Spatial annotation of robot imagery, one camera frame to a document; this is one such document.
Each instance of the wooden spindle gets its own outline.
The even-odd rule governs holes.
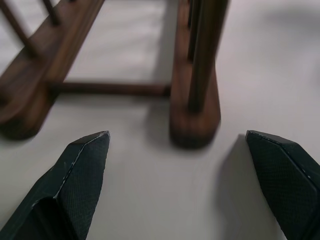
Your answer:
[[[192,11],[193,11],[193,9],[192,9],[192,2],[193,2],[193,0],[189,0],[188,1],[189,2],[189,17],[188,17],[188,28],[190,28],[191,27],[191,20],[192,20]]]
[[[204,107],[227,6],[228,0],[202,0],[188,99],[194,113]]]
[[[30,39],[28,39],[27,35],[25,34],[24,30],[21,28],[17,18],[13,14],[13,12],[10,10],[9,6],[5,2],[5,0],[0,0],[0,9],[3,12],[3,15],[19,37],[20,41],[24,44],[24,47],[30,57],[38,57],[40,56],[36,46],[31,42]]]
[[[193,61],[195,57],[201,1],[202,0],[193,0],[193,5],[192,6],[190,5],[190,8],[192,7],[191,31],[190,31],[189,50],[188,50],[188,59],[190,61]]]
[[[61,24],[60,18],[58,17],[57,11],[54,9],[50,0],[42,0],[46,10],[49,13],[50,20],[53,25],[57,26]]]

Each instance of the wooden base rail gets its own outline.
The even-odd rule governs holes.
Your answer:
[[[141,97],[169,97],[171,91],[170,85],[93,82],[48,82],[48,88],[58,94],[110,94]]]
[[[36,135],[58,94],[108,94],[170,99],[172,142],[201,148],[221,120],[215,58],[228,0],[179,0],[171,84],[64,82],[104,0],[42,0],[48,17],[27,37],[14,11],[0,10],[24,48],[0,77],[0,131]]]

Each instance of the white table surface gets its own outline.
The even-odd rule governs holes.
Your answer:
[[[14,0],[29,32],[44,14]],[[106,0],[74,78],[170,82],[177,0]],[[320,160],[320,1],[233,0],[217,56],[221,125],[202,150],[169,141],[169,101],[61,95],[32,139],[0,138],[0,228],[68,143],[109,130],[88,240],[282,240],[246,130],[300,143]],[[20,49],[1,18],[0,71]]]

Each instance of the textured rubber pad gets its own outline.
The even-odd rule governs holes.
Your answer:
[[[0,240],[85,240],[99,200],[108,131],[70,143],[32,187],[0,232]]]
[[[320,166],[297,143],[249,130],[261,190],[288,240],[320,239]]]

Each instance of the wooden frame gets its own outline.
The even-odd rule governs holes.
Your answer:
[[[215,55],[227,0],[193,0],[193,9],[179,0],[171,86],[63,82],[104,0],[61,0],[55,7],[42,0],[48,17],[30,38],[5,1],[0,0],[0,9],[24,48],[0,77],[4,135],[34,136],[59,93],[90,93],[170,96],[172,141],[185,148],[211,141],[221,118]]]

